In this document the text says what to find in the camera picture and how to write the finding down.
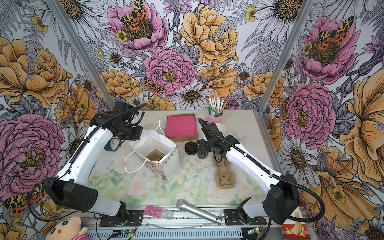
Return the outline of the white paper gift bag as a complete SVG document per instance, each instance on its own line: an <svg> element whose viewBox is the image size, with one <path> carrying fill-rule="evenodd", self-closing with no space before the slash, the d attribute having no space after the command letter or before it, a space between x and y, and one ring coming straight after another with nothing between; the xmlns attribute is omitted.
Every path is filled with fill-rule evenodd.
<svg viewBox="0 0 384 240"><path fill-rule="evenodd" d="M181 170L178 148L175 142L166 137L161 121L154 130L143 130L141 138L130 141L132 152L124 160L127 173L133 174L146 167L165 182L171 182ZM142 162L135 170L127 168L127 161L135 155Z"/></svg>

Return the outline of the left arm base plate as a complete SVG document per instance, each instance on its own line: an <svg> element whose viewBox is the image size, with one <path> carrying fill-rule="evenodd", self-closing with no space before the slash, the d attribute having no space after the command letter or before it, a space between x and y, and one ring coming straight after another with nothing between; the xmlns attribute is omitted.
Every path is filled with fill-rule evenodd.
<svg viewBox="0 0 384 240"><path fill-rule="evenodd" d="M128 218L120 221L117 217L102 216L101 227L139 227L144 217L143 210L127 210Z"/></svg>

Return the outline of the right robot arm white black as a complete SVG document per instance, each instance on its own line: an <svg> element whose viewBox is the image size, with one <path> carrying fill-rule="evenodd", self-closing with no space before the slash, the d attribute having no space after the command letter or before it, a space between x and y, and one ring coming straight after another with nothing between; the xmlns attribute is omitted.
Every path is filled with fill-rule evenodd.
<svg viewBox="0 0 384 240"><path fill-rule="evenodd" d="M208 123L199 118L204 139L202 143L207 152L213 152L228 160L238 168L242 169L255 182L259 184L266 194L262 202L265 215L273 222L281 225L286 220L300 223L316 222L324 217L326 206L321 197L309 188L297 183L296 179L289 173L281 173L269 168L259 161L240 142L231 135L224 136L214 123ZM309 193L320 205L319 212L310 218L298 218L292 213L301 205L299 190Z"/></svg>

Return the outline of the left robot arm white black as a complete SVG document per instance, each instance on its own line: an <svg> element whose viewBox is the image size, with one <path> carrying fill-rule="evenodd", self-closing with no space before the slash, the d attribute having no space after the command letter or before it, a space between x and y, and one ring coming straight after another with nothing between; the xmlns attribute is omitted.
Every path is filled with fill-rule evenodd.
<svg viewBox="0 0 384 240"><path fill-rule="evenodd" d="M85 138L68 163L56 177L46 178L43 189L53 202L61 207L80 212L109 216L118 224L128 220L126 204L108 199L97 190L86 186L90 173L104 147L112 139L120 142L141 138L143 128L139 125L147 104L133 107L118 102L112 111L97 113L91 120Z"/></svg>

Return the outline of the brown pulp cup carrier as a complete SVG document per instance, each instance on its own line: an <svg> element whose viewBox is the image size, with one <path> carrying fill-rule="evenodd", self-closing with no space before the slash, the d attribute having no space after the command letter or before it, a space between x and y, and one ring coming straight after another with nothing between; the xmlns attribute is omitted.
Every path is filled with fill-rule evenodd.
<svg viewBox="0 0 384 240"><path fill-rule="evenodd" d="M216 184L221 189L232 189L236 185L236 177L231 170L231 163L220 155L213 153L213 166L216 169Z"/></svg>

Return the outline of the black plastic cup lid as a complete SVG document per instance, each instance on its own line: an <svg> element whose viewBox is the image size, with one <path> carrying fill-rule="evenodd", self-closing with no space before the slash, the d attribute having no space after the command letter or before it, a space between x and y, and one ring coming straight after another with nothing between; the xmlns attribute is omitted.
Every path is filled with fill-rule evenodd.
<svg viewBox="0 0 384 240"><path fill-rule="evenodd" d="M204 160L207 158L210 150L208 148L208 144L205 140L198 140L196 141L196 150L197 150L197 155L200 160Z"/></svg>

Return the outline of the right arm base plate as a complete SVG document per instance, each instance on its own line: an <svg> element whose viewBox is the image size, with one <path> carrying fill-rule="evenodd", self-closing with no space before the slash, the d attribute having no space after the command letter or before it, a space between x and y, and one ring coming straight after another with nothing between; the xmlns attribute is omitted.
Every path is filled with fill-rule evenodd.
<svg viewBox="0 0 384 240"><path fill-rule="evenodd" d="M249 218L237 209L225 209L224 220L227 226L264 226L267 220L263 217Z"/></svg>

